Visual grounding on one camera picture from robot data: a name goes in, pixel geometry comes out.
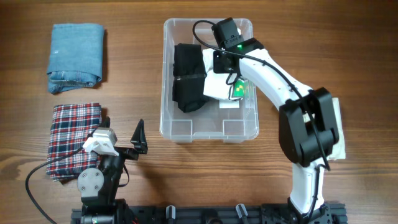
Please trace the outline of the cream garment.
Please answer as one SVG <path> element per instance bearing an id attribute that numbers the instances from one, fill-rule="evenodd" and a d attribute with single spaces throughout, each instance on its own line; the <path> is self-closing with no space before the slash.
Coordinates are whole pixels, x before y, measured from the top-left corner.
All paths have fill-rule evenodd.
<path id="1" fill-rule="evenodd" d="M 332 98 L 333 108 L 336 116 L 336 124 L 338 128 L 339 141 L 333 146 L 332 153 L 327 157 L 328 160 L 346 159 L 345 137 L 343 133 L 340 102 L 338 98 Z"/>

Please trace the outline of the black garment with tape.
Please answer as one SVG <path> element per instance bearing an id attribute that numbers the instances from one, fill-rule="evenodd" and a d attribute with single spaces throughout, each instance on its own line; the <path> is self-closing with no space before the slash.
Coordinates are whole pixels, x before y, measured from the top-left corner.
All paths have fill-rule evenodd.
<path id="1" fill-rule="evenodd" d="M 173 76 L 172 99 L 182 112 L 196 111 L 210 100 L 203 94 L 206 71 L 200 45 L 174 46 Z"/>

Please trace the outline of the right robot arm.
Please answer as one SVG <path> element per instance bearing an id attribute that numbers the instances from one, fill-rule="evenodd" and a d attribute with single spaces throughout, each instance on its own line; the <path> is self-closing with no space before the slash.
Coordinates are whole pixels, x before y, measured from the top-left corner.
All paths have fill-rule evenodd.
<path id="1" fill-rule="evenodd" d="M 288 198 L 291 220 L 311 223 L 325 215 L 323 176 L 328 156 L 340 141 L 332 95 L 326 88 L 298 82 L 279 66 L 255 38 L 216 39 L 225 69 L 253 82 L 279 112 L 279 144 L 293 163 Z"/>

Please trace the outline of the white printed t-shirt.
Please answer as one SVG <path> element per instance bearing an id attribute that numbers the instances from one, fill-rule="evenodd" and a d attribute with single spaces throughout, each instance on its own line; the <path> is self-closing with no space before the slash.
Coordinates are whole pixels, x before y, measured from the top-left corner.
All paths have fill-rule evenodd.
<path id="1" fill-rule="evenodd" d="M 213 49 L 202 50 L 202 53 L 206 71 L 203 94 L 217 100 L 241 100 L 245 81 L 237 73 L 216 73 Z"/>

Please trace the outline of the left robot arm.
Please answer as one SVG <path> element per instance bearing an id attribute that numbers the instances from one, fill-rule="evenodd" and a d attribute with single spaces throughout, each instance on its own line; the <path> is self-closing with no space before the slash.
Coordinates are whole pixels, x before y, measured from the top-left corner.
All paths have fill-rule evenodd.
<path id="1" fill-rule="evenodd" d="M 144 120 L 139 120 L 132 135 L 133 147 L 116 146 L 117 140 L 107 117 L 84 142 L 83 149 L 100 155 L 101 159 L 97 167 L 87 168 L 78 176 L 82 208 L 72 211 L 72 223 L 139 223 L 127 202 L 117 199 L 116 193 L 126 186 L 120 183 L 122 173 L 128 173 L 125 162 L 136 161 L 140 154 L 147 154 Z"/>

